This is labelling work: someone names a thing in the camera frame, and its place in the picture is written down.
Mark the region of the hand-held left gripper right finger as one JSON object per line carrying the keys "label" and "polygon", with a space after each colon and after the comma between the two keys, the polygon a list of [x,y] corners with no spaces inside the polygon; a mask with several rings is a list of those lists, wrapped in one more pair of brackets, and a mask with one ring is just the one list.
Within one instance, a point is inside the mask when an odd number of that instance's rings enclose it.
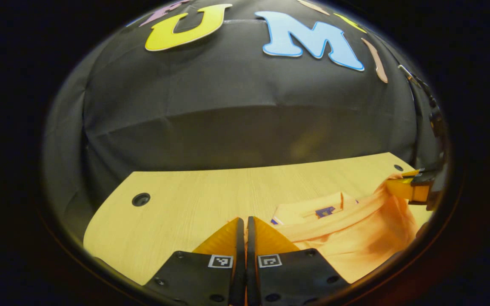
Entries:
{"label": "hand-held left gripper right finger", "polygon": [[270,224],[248,219],[247,304],[311,306],[350,285],[315,248],[300,249]]}

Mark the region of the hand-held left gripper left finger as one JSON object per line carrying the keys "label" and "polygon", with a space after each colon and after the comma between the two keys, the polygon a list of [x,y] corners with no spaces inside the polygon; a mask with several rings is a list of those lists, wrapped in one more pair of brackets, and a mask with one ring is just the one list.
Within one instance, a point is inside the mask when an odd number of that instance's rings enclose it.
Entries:
{"label": "hand-held left gripper left finger", "polygon": [[244,236],[243,219],[229,221],[192,252],[173,252],[145,288],[173,306],[243,306]]}

